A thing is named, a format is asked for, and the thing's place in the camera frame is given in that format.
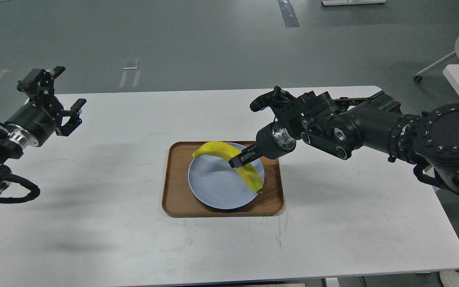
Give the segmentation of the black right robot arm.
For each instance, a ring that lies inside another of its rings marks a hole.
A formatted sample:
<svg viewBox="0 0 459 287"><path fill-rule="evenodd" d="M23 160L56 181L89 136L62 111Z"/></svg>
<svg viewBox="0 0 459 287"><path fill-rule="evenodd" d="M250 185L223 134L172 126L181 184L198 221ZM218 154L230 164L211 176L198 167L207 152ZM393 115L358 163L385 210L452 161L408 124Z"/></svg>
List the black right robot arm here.
<svg viewBox="0 0 459 287"><path fill-rule="evenodd" d="M368 98L331 98L313 91L295 97L276 86L250 103L253 112L270 108L275 120L257 132L255 143L228 160L232 168L261 157L277 159L302 140L347 160L361 147L383 152L388 161L414 165L425 184L459 196L459 103L416 116L379 91Z"/></svg>

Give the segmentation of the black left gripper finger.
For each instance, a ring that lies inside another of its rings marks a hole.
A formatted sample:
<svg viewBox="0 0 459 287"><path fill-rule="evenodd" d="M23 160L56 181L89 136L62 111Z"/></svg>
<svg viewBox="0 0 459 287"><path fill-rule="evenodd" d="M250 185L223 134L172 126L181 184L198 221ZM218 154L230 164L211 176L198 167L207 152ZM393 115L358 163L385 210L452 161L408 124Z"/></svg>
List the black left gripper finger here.
<svg viewBox="0 0 459 287"><path fill-rule="evenodd" d="M69 110L56 112L56 134L57 136L70 136L82 123L80 118L82 107L87 103L84 98L79 98Z"/></svg>
<svg viewBox="0 0 459 287"><path fill-rule="evenodd" d="M51 71L33 69L23 80L18 81L17 90L25 93L36 107L62 108L53 86L54 80L65 70L65 67L55 67Z"/></svg>

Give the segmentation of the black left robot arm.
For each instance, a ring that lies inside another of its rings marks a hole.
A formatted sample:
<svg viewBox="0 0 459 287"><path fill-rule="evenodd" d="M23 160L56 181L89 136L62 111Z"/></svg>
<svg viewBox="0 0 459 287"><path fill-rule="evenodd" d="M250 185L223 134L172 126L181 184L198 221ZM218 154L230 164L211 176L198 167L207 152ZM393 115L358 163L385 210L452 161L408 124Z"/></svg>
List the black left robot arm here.
<svg viewBox="0 0 459 287"><path fill-rule="evenodd" d="M0 204L29 202L41 193L36 184L13 174L5 165L7 160L20 159L28 146L43 146L53 133L69 136L82 123L81 109L86 100L79 98L65 109L55 96L55 80L65 69L33 69L18 81L17 90L29 100L6 122L0 122Z"/></svg>

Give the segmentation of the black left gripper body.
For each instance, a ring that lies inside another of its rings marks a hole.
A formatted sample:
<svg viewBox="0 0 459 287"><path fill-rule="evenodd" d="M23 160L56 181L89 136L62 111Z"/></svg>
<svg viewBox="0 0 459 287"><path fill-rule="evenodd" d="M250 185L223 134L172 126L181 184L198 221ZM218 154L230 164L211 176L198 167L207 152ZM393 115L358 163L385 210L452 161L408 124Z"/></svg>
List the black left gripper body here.
<svg viewBox="0 0 459 287"><path fill-rule="evenodd" d="M9 131L23 130L30 138L30 145L41 147L53 133L64 136L61 131L63 110L64 106L61 103L45 103L40 106L28 102L5 122L5 127Z"/></svg>

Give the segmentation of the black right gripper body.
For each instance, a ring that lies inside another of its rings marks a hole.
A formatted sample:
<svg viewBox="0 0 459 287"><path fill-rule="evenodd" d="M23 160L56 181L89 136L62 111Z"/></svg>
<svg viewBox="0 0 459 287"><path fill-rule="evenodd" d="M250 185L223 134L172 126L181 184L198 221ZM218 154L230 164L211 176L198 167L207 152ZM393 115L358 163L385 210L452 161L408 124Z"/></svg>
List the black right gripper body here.
<svg viewBox="0 0 459 287"><path fill-rule="evenodd" d="M294 151L296 140L279 122L260 129L256 136L256 149L260 156L277 159Z"/></svg>

